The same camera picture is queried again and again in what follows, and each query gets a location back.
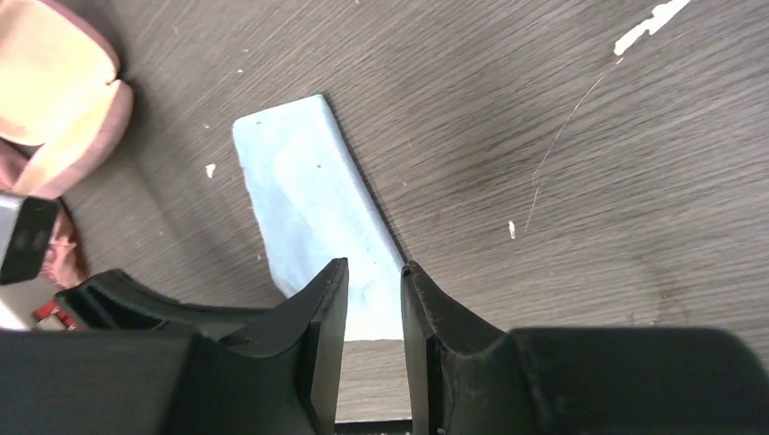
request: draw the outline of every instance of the white object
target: white object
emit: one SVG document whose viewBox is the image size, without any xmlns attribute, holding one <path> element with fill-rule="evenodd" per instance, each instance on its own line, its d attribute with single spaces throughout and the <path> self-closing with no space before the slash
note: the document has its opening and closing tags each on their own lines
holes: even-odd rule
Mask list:
<svg viewBox="0 0 769 435">
<path fill-rule="evenodd" d="M 634 44 L 646 30 L 649 30 L 649 34 L 655 34 L 657 30 L 667 24 L 678 11 L 688 5 L 689 1 L 690 0 L 670 0 L 665 4 L 655 6 L 651 11 L 651 14 L 653 15 L 652 18 L 644 20 L 641 24 L 633 27 L 614 43 L 614 54 L 617 56 L 624 54 L 625 51 L 630 48 L 630 45 Z"/>
<path fill-rule="evenodd" d="M 277 288 L 295 295 L 346 257 L 345 340 L 402 340 L 404 261 L 323 96 L 240 118 L 232 134 Z"/>
</svg>

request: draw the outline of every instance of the red object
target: red object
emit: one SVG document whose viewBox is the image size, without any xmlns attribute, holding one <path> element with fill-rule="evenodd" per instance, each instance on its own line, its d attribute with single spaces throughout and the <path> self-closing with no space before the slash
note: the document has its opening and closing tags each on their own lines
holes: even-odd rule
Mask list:
<svg viewBox="0 0 769 435">
<path fill-rule="evenodd" d="M 74 321 L 74 319 L 72 319 L 72 317 L 67 314 L 67 312 L 65 312 L 59 304 L 56 303 L 56 301 L 48 302 L 40 308 L 34 310 L 34 317 L 36 317 L 39 322 L 49 317 L 54 317 L 59 322 L 61 322 L 63 329 L 67 331 L 82 330 L 82 327 L 79 326 Z"/>
</svg>

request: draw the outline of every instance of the pink cloth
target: pink cloth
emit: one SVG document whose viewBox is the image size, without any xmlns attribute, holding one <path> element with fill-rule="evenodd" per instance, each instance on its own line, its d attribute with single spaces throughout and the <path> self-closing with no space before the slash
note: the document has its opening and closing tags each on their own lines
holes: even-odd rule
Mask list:
<svg viewBox="0 0 769 435">
<path fill-rule="evenodd" d="M 0 189 L 11 191 L 26 163 L 25 156 L 9 143 L 0 140 Z M 74 287 L 85 280 L 88 275 L 75 240 L 73 222 L 59 201 L 59 216 L 51 233 L 51 242 L 45 253 L 40 276 L 61 288 Z"/>
</svg>

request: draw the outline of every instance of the folded cloth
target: folded cloth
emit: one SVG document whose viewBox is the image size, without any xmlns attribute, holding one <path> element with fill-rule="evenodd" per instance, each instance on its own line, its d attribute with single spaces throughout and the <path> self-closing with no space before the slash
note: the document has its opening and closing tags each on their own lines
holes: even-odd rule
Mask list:
<svg viewBox="0 0 769 435">
<path fill-rule="evenodd" d="M 232 130 L 277 288 L 290 297 L 347 257 L 345 340 L 403 339 L 404 261 L 323 96 L 240 118 Z"/>
<path fill-rule="evenodd" d="M 0 140 L 1 190 L 6 192 L 12 190 L 19 175 L 24 171 L 27 161 L 27 158 L 15 150 L 11 144 Z M 45 252 L 40 276 L 60 288 L 74 287 L 83 282 L 87 275 L 83 269 L 84 262 L 78 257 L 76 247 L 74 225 L 59 201 L 59 216 L 51 233 L 51 241 Z"/>
</svg>

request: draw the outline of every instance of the gray wood grain surface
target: gray wood grain surface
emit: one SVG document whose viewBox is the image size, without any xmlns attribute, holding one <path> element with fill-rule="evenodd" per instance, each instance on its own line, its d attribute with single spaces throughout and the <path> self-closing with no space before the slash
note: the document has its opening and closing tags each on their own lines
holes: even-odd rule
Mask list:
<svg viewBox="0 0 769 435">
<path fill-rule="evenodd" d="M 769 361 L 769 3 L 694 0 L 633 46 L 543 165 L 525 234 L 533 171 L 656 0 L 65 3 L 138 97 L 65 197 L 94 271 L 278 304 L 229 128 L 324 92 L 408 256 L 500 328 L 713 325 Z M 343 366 L 338 419 L 409 415 L 400 343 Z"/>
</svg>

